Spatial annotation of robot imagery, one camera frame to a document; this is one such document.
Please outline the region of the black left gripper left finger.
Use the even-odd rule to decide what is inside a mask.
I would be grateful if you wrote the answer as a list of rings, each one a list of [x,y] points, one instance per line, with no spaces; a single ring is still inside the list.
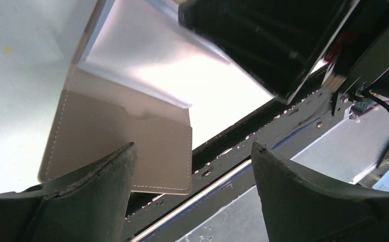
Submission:
[[[30,187],[0,194],[0,241],[122,241],[134,143]]]

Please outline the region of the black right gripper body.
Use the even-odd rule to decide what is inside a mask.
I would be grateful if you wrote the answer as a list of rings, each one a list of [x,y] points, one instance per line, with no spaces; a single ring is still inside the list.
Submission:
[[[389,70],[389,1],[351,1],[325,61],[333,115],[344,103],[373,98],[371,85]]]

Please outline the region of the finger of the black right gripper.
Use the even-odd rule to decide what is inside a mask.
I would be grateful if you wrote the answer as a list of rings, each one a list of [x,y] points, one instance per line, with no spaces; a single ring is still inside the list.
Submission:
[[[288,104],[357,5],[358,1],[185,1],[178,7],[178,21]]]

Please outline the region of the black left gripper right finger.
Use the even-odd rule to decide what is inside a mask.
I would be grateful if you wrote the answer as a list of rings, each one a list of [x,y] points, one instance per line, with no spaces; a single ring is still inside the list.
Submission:
[[[345,183],[253,143],[269,241],[389,241],[389,192]]]

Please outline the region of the beige leather card holder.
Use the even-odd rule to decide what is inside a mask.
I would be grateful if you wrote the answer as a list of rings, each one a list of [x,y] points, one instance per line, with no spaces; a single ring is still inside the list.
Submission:
[[[181,1],[99,1],[70,63],[38,179],[133,142],[134,192],[187,195],[192,151],[272,99],[181,27]]]

